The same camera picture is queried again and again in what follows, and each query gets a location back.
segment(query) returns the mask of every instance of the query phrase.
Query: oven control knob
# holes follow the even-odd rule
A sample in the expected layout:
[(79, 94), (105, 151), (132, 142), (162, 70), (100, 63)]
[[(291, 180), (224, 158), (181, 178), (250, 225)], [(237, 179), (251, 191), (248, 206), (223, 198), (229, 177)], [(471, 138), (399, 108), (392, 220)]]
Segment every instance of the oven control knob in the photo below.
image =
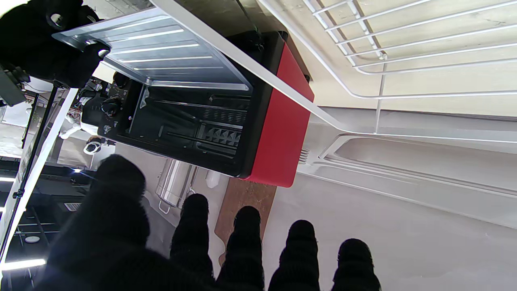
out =
[(106, 116), (113, 117), (115, 114), (117, 114), (121, 106), (122, 104), (120, 103), (120, 99), (109, 98), (102, 102), (101, 110), (104, 112), (104, 114), (106, 114)]

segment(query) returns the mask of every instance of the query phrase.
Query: metal stand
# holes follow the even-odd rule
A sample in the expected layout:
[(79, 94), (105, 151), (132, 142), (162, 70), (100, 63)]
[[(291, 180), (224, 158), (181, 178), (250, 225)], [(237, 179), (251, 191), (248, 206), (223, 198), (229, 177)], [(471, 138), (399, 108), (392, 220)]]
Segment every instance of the metal stand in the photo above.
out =
[(57, 91), (58, 86), (54, 85), (41, 125), (36, 136), (31, 140), (30, 146), (25, 147), (23, 151), (17, 178), (5, 203), (0, 221), (0, 236), (3, 237), (0, 249), (0, 270), (5, 263), (9, 243), (16, 231), (14, 226), (20, 221), (78, 89), (70, 89), (64, 100), (54, 102), (57, 99)]

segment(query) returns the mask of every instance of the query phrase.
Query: stainless steel pot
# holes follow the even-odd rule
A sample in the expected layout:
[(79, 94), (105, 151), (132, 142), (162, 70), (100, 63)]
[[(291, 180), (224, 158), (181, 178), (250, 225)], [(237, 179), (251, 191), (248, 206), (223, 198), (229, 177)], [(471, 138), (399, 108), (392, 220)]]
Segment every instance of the stainless steel pot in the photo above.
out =
[[(158, 204), (160, 211), (167, 214), (170, 207), (182, 208), (185, 198), (195, 193), (192, 183), (196, 172), (196, 166), (185, 162), (175, 159), (168, 159), (165, 162), (156, 187), (156, 194), (160, 197)], [(168, 206), (166, 211), (162, 208), (162, 202)]]

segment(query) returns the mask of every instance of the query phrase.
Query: white wire rack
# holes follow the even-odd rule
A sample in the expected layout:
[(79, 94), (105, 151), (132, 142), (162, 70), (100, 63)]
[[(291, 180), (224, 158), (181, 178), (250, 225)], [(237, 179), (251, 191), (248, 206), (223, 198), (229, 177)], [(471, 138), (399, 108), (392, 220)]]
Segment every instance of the white wire rack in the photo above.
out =
[[(169, 14), (171, 17), (173, 17), (178, 23), (180, 23), (183, 27), (186, 27), (191, 32), (198, 35), (201, 39), (208, 42), (218, 50), (220, 50), (222, 53), (224, 53), (227, 57), (233, 59), (236, 63), (241, 65), (242, 67), (246, 68), (247, 70), (251, 71), (255, 75), (257, 75), (259, 78), (264, 80), (266, 83), (270, 84), (273, 88), (277, 89), (281, 93), (285, 94), (287, 97), (291, 98), (293, 101), (301, 105), (302, 107), (306, 108), (310, 112), (312, 112), (317, 117), (321, 118), (323, 121), (327, 122), (331, 126), (342, 130), (346, 133), (352, 133), (352, 134), (362, 134), (362, 135), (378, 135), (378, 136), (395, 136), (395, 137), (410, 137), (410, 138), (432, 138), (432, 139), (451, 139), (451, 140), (470, 140), (470, 141), (490, 141), (490, 142), (506, 142), (506, 143), (517, 143), (517, 131), (503, 131), (503, 130), (477, 130), (477, 129), (446, 129), (446, 128), (394, 128), (394, 127), (381, 127), (379, 126), (379, 117), (380, 117), (380, 111), (381, 107), (380, 104), (377, 106), (377, 126), (375, 130), (369, 131), (365, 130), (361, 126), (358, 126), (357, 124), (350, 124), (350, 123), (343, 123), (339, 120), (337, 120), (335, 117), (328, 114), (326, 111), (324, 111), (322, 108), (316, 106), (312, 102), (305, 99), (300, 93), (298, 93), (296, 90), (291, 88), (289, 85), (287, 85), (285, 82), (280, 80), (278, 77), (276, 77), (274, 74), (266, 70), (263, 66), (261, 66), (259, 63), (254, 61), (251, 57), (243, 53), (241, 50), (239, 50), (237, 47), (235, 47), (233, 44), (231, 44), (229, 41), (227, 41), (224, 37), (219, 35), (217, 32), (215, 32), (213, 29), (211, 29), (208, 25), (194, 17), (190, 12), (188, 12), (186, 9), (184, 9), (181, 5), (177, 4), (175, 1), (172, 0), (151, 0), (153, 4), (155, 4), (157, 7), (165, 11), (167, 14)], [(436, 22), (440, 20), (445, 20), (449, 18), (454, 18), (460, 15), (467, 15), (470, 13), (478, 13), (480, 11), (490, 10), (490, 9), (496, 9), (496, 8), (504, 8), (509, 5), (517, 4), (517, 1), (509, 1), (499, 4), (493, 4), (481, 8), (474, 8), (469, 9), (461, 12), (455, 12), (453, 14), (448, 14), (445, 16), (439, 16), (433, 19), (427, 19), (423, 21), (417, 21), (411, 24), (405, 24), (400, 27), (395, 28), (388, 28), (385, 30), (380, 30), (377, 32), (373, 32), (369, 28), (368, 20), (379, 17), (381, 15), (386, 15), (389, 13), (393, 13), (394, 11), (399, 11), (403, 9), (410, 8), (412, 6), (421, 5), (425, 2), (429, 2), (432, 0), (419, 0), (416, 2), (412, 2), (409, 4), (401, 5), (399, 7), (390, 8), (382, 12), (377, 12), (374, 14), (371, 14), (369, 16), (363, 16), (360, 13), (360, 9), (356, 6), (356, 3), (350, 0), (341, 1), (339, 3), (335, 3), (330, 6), (319, 6), (317, 9), (312, 4), (312, 2), (309, 2), (309, 0), (303, 0), (305, 4), (309, 7), (309, 9), (312, 12), (312, 15), (315, 16), (318, 21), (322, 24), (322, 32), (326, 31), (334, 40), (334, 44), (338, 46), (341, 51), (343, 52), (344, 56), (350, 61), (353, 68), (357, 70), (358, 72), (363, 72), (363, 74), (366, 75), (381, 75), (381, 83), (379, 88), (379, 94), (377, 95), (360, 95), (352, 92), (349, 87), (346, 86), (345, 82), (340, 79), (340, 77), (337, 74), (337, 69), (334, 68), (335, 64), (333, 64), (325, 55), (320, 54), (317, 49), (316, 45), (312, 42), (312, 40), (305, 35), (305, 32), (303, 29), (300, 29), (300, 27), (296, 24), (293, 24), (293, 22), (286, 18), (282, 11), (282, 7), (278, 5), (278, 3), (272, 1), (272, 0), (258, 0), (267, 10), (271, 12), (273, 16), (275, 16), (290, 32), (290, 34), (294, 37), (296, 37), (307, 49), (316, 57), (316, 59), (326, 68), (326, 70), (334, 77), (334, 79), (342, 86), (349, 95), (357, 98), (369, 98), (369, 99), (393, 99), (393, 98), (431, 98), (431, 97), (460, 97), (460, 96), (498, 96), (498, 95), (517, 95), (517, 90), (500, 90), (500, 91), (478, 91), (478, 92), (452, 92), (452, 93), (419, 93), (419, 94), (400, 94), (400, 95), (385, 95), (384, 94), (384, 84), (385, 84), (385, 76), (388, 74), (393, 75), (399, 75), (402, 74), (400, 70), (387, 70), (387, 65), (389, 63), (396, 63), (396, 62), (402, 62), (403, 58), (431, 58), (437, 53), (428, 53), (427, 55), (411, 55), (408, 57), (398, 57), (394, 59), (390, 59), (388, 57), (389, 51), (394, 51), (396, 48), (401, 48), (403, 46), (412, 46), (410, 43), (403, 43), (399, 45), (390, 45), (386, 47), (382, 47), (378, 44), (378, 41), (375, 39), (376, 36), (380, 36), (382, 34), (388, 34), (396, 31), (403, 31), (404, 29), (408, 27), (414, 27), (423, 25), (424, 23), (431, 23)], [(348, 22), (348, 23), (342, 23), (342, 24), (332, 24), (332, 26), (329, 25), (329, 22), (325, 20), (325, 15), (332, 9), (335, 9), (337, 7), (340, 7), (342, 5), (348, 5), (350, 10), (355, 16), (355, 20)], [(349, 26), (349, 24), (352, 23), (358, 23), (363, 31), (363, 35), (346, 39), (343, 34), (339, 33), (339, 37), (337, 36), (339, 30), (342, 30), (343, 27)], [(505, 28), (501, 27), (494, 27), (485, 29), (484, 32), (492, 32), (497, 30), (504, 30)], [(440, 36), (439, 38), (443, 39), (446, 38), (456, 38), (461, 37), (467, 34), (477, 34), (481, 32), (476, 31), (470, 31), (468, 33), (461, 33), (457, 36), (455, 35), (447, 35), (447, 36)], [(350, 49), (351, 47), (349, 44), (353, 41), (363, 40), (366, 39), (371, 49), (367, 49), (365, 51), (353, 51)], [(433, 42), (433, 38), (420, 40), (419, 42), (428, 43)], [(472, 48), (471, 50), (490, 50), (490, 48)], [(374, 54), (374, 59), (367, 59), (364, 58), (364, 54)], [(447, 52), (442, 52), (441, 54), (455, 54), (460, 53), (458, 50), (449, 50)], [(482, 60), (476, 64), (471, 64), (472, 66), (482, 65), (483, 62), (511, 62), (511, 61), (504, 61), (504, 60)], [(381, 66), (383, 69), (382, 71), (366, 71), (363, 68), (368, 67), (369, 65), (372, 66)], [(449, 64), (449, 65), (440, 65), (441, 68), (444, 68), (444, 66), (470, 66), (467, 64)], [(425, 67), (419, 67), (419, 68), (408, 68), (405, 69), (405, 72), (410, 72), (410, 70), (438, 70), (439, 68), (425, 68)]]
[[(332, 67), (331, 63), (327, 63), (324, 60), (320, 60), (320, 62), (326, 67), (326, 69), (338, 80), (338, 82), (343, 86), (343, 88), (353, 97), (357, 98), (374, 98), (377, 100), (377, 110), (376, 110), (376, 127), (374, 133), (378, 132), (379, 127), (379, 117), (381, 111), (381, 101), (382, 99), (394, 99), (394, 98), (424, 98), (424, 97), (462, 97), (462, 96), (501, 96), (501, 95), (516, 95), (517, 90), (491, 90), (491, 91), (477, 91), (477, 92), (448, 92), (448, 93), (420, 93), (420, 94), (406, 94), (406, 95), (384, 95), (384, 86), (386, 84), (386, 76), (394, 75), (394, 74), (408, 74), (408, 73), (418, 73), (418, 72), (426, 72), (426, 71), (434, 71), (434, 70), (449, 70), (455, 68), (470, 68), (470, 67), (478, 67), (484, 65), (494, 65), (501, 64), (505, 65), (508, 63), (516, 62), (517, 58), (507, 58), (507, 59), (488, 59), (482, 61), (471, 61), (471, 62), (451, 62), (444, 65), (431, 65), (431, 66), (418, 66), (414, 65), (409, 61), (413, 60), (421, 60), (421, 59), (432, 59), (440, 56), (446, 55), (454, 55), (454, 54), (462, 54), (462, 53), (472, 53), (472, 52), (482, 52), (486, 50), (495, 50), (501, 48), (509, 48), (517, 46), (517, 42), (507, 42), (507, 43), (499, 43), (496, 45), (477, 45), (471, 48), (463, 48), (463, 49), (447, 49), (441, 52), (430, 52), (424, 54), (411, 54), (402, 57), (390, 57), (392, 52), (397, 52), (397, 50), (406, 49), (409, 47), (417, 46), (420, 48), (420, 51), (426, 50), (426, 45), (433, 42), (441, 42), (441, 41), (451, 41), (456, 38), (464, 38), (464, 37), (473, 37), (475, 35), (479, 35), (480, 37), (486, 38), (486, 35), (493, 32), (500, 32), (503, 30), (508, 30), (511, 28), (516, 28), (517, 24), (505, 24), (505, 25), (497, 25), (494, 27), (484, 28), (480, 30), (471, 30), (461, 33), (455, 34), (447, 34), (438, 37), (419, 39), (415, 41), (403, 42), (392, 44), (389, 46), (381, 46), (377, 39), (378, 36), (390, 35), (391, 38), (396, 38), (397, 34), (403, 34), (406, 29), (417, 27), (421, 25), (430, 25), (434, 23), (438, 23), (443, 20), (455, 19), (461, 16), (466, 16), (470, 14), (481, 13), (489, 10), (496, 9), (504, 9), (510, 5), (517, 4), (517, 1), (507, 1), (502, 3), (490, 4), (482, 7), (476, 7), (471, 9), (462, 10), (459, 12), (454, 12), (438, 17), (428, 18), (424, 20), (418, 20), (412, 23), (407, 23), (403, 25), (399, 25), (396, 27), (383, 28), (378, 31), (372, 31), (368, 21), (373, 20), (375, 18), (384, 16), (384, 17), (397, 17), (398, 15), (395, 13), (397, 11), (402, 11), (408, 8), (412, 8), (424, 3), (431, 2), (433, 0), (418, 0), (410, 3), (406, 3), (400, 6), (392, 7), (386, 10), (382, 10), (380, 12), (372, 13), (370, 15), (363, 15), (360, 7), (358, 6), (357, 1), (354, 0), (343, 0), (337, 3), (334, 3), (329, 6), (323, 6), (321, 1), (318, 0), (303, 0), (305, 5), (309, 8), (312, 15), (318, 20), (321, 24), (324, 31), (331, 37), (334, 42), (334, 45), (337, 46), (346, 59), (350, 62), (353, 69), (357, 72), (364, 75), (381, 75), (381, 82), (379, 88), (379, 94), (375, 96), (365, 96), (359, 95), (352, 90), (350, 90), (345, 82), (338, 77), (336, 74), (337, 70)], [(350, 20), (344, 23), (337, 24), (335, 22), (335, 17), (331, 14), (333, 10), (343, 9), (344, 6), (347, 6), (350, 12), (354, 16), (354, 20)], [(345, 28), (350, 27), (353, 24), (358, 24), (362, 30), (362, 35), (347, 38), (346, 34), (350, 32), (350, 30), (345, 30)], [(355, 51), (353, 44), (360, 40), (367, 40), (371, 49)], [(313, 54), (318, 54), (314, 47), (310, 43), (304, 44), (313, 52)], [(375, 59), (367, 59), (365, 57), (375, 55), (378, 60)], [(387, 65), (392, 63), (400, 63), (404, 62), (402, 69), (388, 70)], [(382, 70), (372, 70), (372, 67), (382, 66)]]

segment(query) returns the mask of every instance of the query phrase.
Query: wooden cutting board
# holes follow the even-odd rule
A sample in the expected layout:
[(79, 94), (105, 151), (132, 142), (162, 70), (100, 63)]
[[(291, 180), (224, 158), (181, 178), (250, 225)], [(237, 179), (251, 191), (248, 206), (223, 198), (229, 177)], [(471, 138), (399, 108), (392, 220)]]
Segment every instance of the wooden cutting board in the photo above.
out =
[[(242, 207), (247, 205), (257, 208), (260, 213), (260, 235), (263, 238), (276, 191), (276, 186), (243, 181), (236, 178), (230, 179), (215, 229), (216, 235), (224, 242), (225, 246), (233, 231), (235, 215)], [(225, 254), (219, 257), (219, 265), (221, 266), (224, 262), (224, 257)]]

